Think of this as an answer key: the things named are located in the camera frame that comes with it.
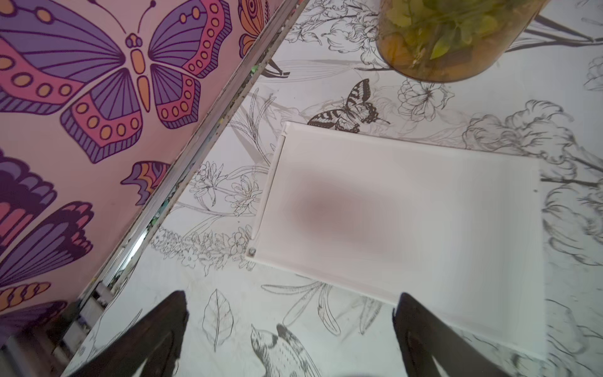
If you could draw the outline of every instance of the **butterfly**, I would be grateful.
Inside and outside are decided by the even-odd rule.
[[[239,18],[243,29],[247,32],[239,38],[239,56],[243,57],[270,19],[268,1],[265,1],[262,6],[257,3],[257,0],[239,0]]]
[[[367,102],[369,97],[371,97],[371,89],[368,86],[368,79],[365,78],[354,85],[342,109],[328,110],[315,115],[308,124],[358,133],[360,124],[372,123],[379,119],[375,106]]]
[[[89,3],[113,16],[96,0]],[[143,12],[138,30],[155,5],[151,1]],[[151,97],[165,127],[196,122],[201,86],[194,77],[217,68],[220,46],[231,30],[224,0],[188,0],[161,21],[147,56],[137,34],[125,38],[130,72],[122,67],[121,48],[72,10],[51,0],[0,0],[0,112],[48,115],[62,109],[61,125],[97,163],[139,140],[141,103],[149,112]]]
[[[0,315],[0,347],[21,329],[44,325],[66,306],[65,301],[50,301]]]
[[[0,150],[0,257],[11,248],[22,231],[57,198],[54,185],[30,171],[29,166],[7,157]],[[72,201],[43,219],[0,261],[0,312],[45,292],[51,283],[24,282],[80,259],[92,250],[84,228],[92,220],[92,204]],[[33,313],[58,314],[66,305],[47,303],[0,315],[2,339],[35,322]]]
[[[121,181],[122,185],[138,185],[140,199],[137,206],[142,206],[151,197],[159,183],[168,172],[169,164],[160,161],[139,161],[132,165],[132,173]]]

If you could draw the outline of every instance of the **blank canvas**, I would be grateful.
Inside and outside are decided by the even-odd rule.
[[[269,180],[249,258],[546,354],[536,159],[291,122]]]

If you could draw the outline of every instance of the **purple butterfly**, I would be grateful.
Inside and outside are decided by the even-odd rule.
[[[50,301],[0,315],[0,347],[21,329],[44,325],[65,306],[65,301]]]
[[[26,280],[74,262],[92,250],[84,228],[94,213],[92,204],[82,201],[57,209],[15,242],[56,197],[52,183],[30,172],[25,162],[6,157],[0,150],[0,257],[4,257],[0,261],[0,312],[30,300],[51,286],[49,282]],[[53,306],[52,312],[63,307],[63,304],[59,309]],[[46,311],[35,308],[45,307],[37,305],[0,316],[0,344],[8,329],[33,323],[35,313],[46,315]]]
[[[89,2],[107,11],[95,0]],[[154,6],[151,1],[142,16]],[[97,163],[140,138],[142,111],[134,73],[142,106],[150,111],[152,94],[165,127],[196,122],[201,85],[192,76],[204,78],[218,66],[220,46],[231,30],[224,0],[189,0],[176,7],[157,27],[147,51],[154,62],[149,68],[151,90],[144,74],[143,41],[136,34],[125,38],[134,69],[130,72],[119,68],[126,61],[120,47],[70,9],[51,0],[4,0],[0,112],[47,115],[65,108],[63,128]],[[73,101],[81,91],[85,93]]]

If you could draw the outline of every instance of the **illustrated tablecloth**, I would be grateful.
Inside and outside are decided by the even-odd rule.
[[[185,290],[178,376],[404,375],[391,306],[242,257],[283,122],[329,112],[333,128],[539,158],[547,360],[462,334],[513,376],[603,376],[603,3],[553,0],[490,69],[451,84],[388,68],[378,6],[308,4],[66,374]],[[347,105],[353,88],[370,117]]]

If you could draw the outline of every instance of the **floral illustration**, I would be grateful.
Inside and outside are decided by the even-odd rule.
[[[596,90],[603,92],[603,56],[594,58],[589,64],[589,74],[586,75],[589,80],[584,83],[587,90]]]
[[[545,229],[551,236],[549,246],[591,266],[603,266],[602,186],[603,180],[595,188],[577,183],[555,188],[547,195],[543,210]]]
[[[301,40],[322,45],[324,38],[331,51],[342,54],[362,51],[360,60],[364,64],[387,68],[375,44],[377,23],[377,12],[367,4],[356,0],[317,0],[306,7],[285,39],[291,43]],[[314,31],[323,25],[330,26],[330,30],[319,37]]]
[[[398,112],[413,122],[432,121],[436,110],[443,109],[452,97],[454,93],[444,84],[406,80],[398,91],[398,99],[402,102]]]
[[[224,165],[218,168],[215,163],[208,161],[201,165],[189,183],[195,199],[203,201],[203,196],[207,194],[212,206],[216,204],[216,187],[226,178],[221,174],[223,168]]]
[[[241,176],[241,183],[233,183],[232,189],[235,194],[228,195],[226,200],[232,203],[231,207],[235,209],[235,214],[239,216],[246,211],[255,214],[254,203],[259,203],[262,193],[257,182],[251,181],[247,176]]]
[[[233,232],[206,232],[181,236],[164,227],[159,227],[151,241],[151,246],[166,258],[176,258],[183,266],[196,268],[203,266],[205,276],[211,269],[221,270],[228,261],[239,262],[239,268],[251,271],[255,264],[244,259],[243,255],[251,238],[251,226]]]
[[[289,286],[289,285],[270,285],[263,284],[262,289],[276,294],[284,295],[295,295],[303,294],[302,297],[291,307],[291,309],[285,314],[283,318],[283,324],[289,326],[293,324],[304,312],[304,310],[310,304],[312,298],[318,293],[318,317],[323,322],[324,327],[329,330],[333,335],[341,334],[341,329],[337,323],[336,318],[331,312],[329,306],[329,293],[333,288],[332,285],[322,282],[313,282],[311,284],[303,286]],[[369,299],[368,297],[359,296],[354,303],[349,307],[349,310],[362,305],[362,312],[360,315],[360,333],[364,335],[366,330],[373,324],[373,321],[381,311],[383,303]]]
[[[564,125],[571,117],[547,101],[528,101],[504,122],[494,115],[471,120],[463,133],[468,149],[537,157],[549,191],[543,219],[553,250],[584,265],[603,265],[603,160],[576,142]]]

